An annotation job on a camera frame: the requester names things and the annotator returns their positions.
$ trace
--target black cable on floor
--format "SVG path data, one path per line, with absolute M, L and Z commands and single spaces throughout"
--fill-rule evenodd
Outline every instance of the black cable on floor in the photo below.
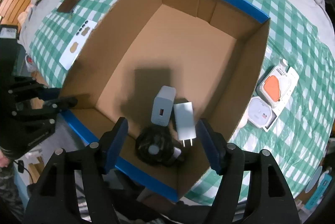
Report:
M 19 160 L 19 162 L 14 161 L 14 163 L 17 164 L 17 170 L 18 170 L 20 173 L 23 173 L 24 170 L 26 170 L 26 171 L 28 172 L 29 176 L 30 176 L 31 183 L 34 183 L 34 180 L 32 179 L 32 175 L 30 174 L 29 170 L 26 169 L 26 168 L 24 167 L 24 162 L 23 162 L 22 160 Z

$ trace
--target round white object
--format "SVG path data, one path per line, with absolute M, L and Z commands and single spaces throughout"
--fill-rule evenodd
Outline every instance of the round white object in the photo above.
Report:
M 243 114 L 237 128 L 238 129 L 243 128 L 247 124 L 247 122 L 248 122 L 248 106 L 247 106 L 246 110 L 244 111 L 244 114 Z
M 319 166 L 315 171 L 314 175 L 312 176 L 311 180 L 307 184 L 305 193 L 308 193 L 310 190 L 312 190 L 313 186 L 318 182 L 321 172 L 322 172 L 322 166 Z
M 148 148 L 148 152 L 149 152 L 151 155 L 157 155 L 158 152 L 160 152 L 160 148 L 157 147 L 156 145 L 150 145 L 150 147 Z
M 284 67 L 286 67 L 286 66 L 289 65 L 288 61 L 286 61 L 285 59 L 281 59 L 280 63 L 281 63 L 281 65 L 284 66 Z
M 259 96 L 251 98 L 248 105 L 248 119 L 256 127 L 266 126 L 272 118 L 271 107 Z

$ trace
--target bed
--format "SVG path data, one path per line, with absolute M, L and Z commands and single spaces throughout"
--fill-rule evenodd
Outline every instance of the bed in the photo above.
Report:
M 73 14 L 57 13 L 62 0 L 42 0 L 20 41 L 51 87 L 61 87 L 66 70 L 59 58 L 86 20 L 99 21 L 117 0 L 81 0 Z M 308 183 L 324 153 L 334 121 L 335 38 L 331 22 L 314 0 L 247 0 L 271 17 L 267 50 L 260 74 L 285 58 L 300 79 L 273 128 L 247 124 L 230 139 L 244 150 L 266 148 L 277 160 L 293 196 Z M 250 174 L 244 175 L 240 201 L 247 197 Z M 209 169 L 186 197 L 212 204 L 221 178 Z

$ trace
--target white blister packaging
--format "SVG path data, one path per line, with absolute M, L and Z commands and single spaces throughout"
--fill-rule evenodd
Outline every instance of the white blister packaging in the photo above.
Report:
M 257 87 L 257 93 L 275 108 L 290 86 L 291 78 L 280 66 L 275 66 Z
M 271 107 L 259 96 L 251 98 L 248 105 L 248 120 L 258 128 L 268 125 L 272 118 Z
M 78 29 L 75 36 L 71 39 L 68 46 L 64 50 L 63 54 L 59 59 L 59 63 L 66 69 L 69 70 L 77 59 L 80 51 L 86 43 L 92 30 L 96 27 L 97 22 L 92 20 L 86 20 Z
M 263 127 L 263 130 L 268 132 L 270 128 L 274 125 L 274 123 L 277 121 L 279 115 L 285 108 L 285 106 L 289 103 L 289 99 L 295 89 L 295 87 L 298 84 L 299 81 L 299 75 L 298 73 L 294 70 L 293 67 L 290 67 L 289 70 L 287 71 L 287 75 L 289 76 L 291 80 L 290 87 L 287 89 L 284 95 L 280 98 L 279 103 L 276 105 L 276 107 L 272 108 L 272 118 L 269 122 L 268 125 Z

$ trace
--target white charger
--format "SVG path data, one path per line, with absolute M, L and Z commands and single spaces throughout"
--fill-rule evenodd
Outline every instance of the white charger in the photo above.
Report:
M 179 103 L 174 105 L 175 126 L 177 128 L 178 140 L 183 141 L 196 138 L 192 102 Z
M 151 122 L 159 126 L 167 126 L 175 100 L 176 90 L 174 87 L 162 86 L 160 92 L 153 101 Z

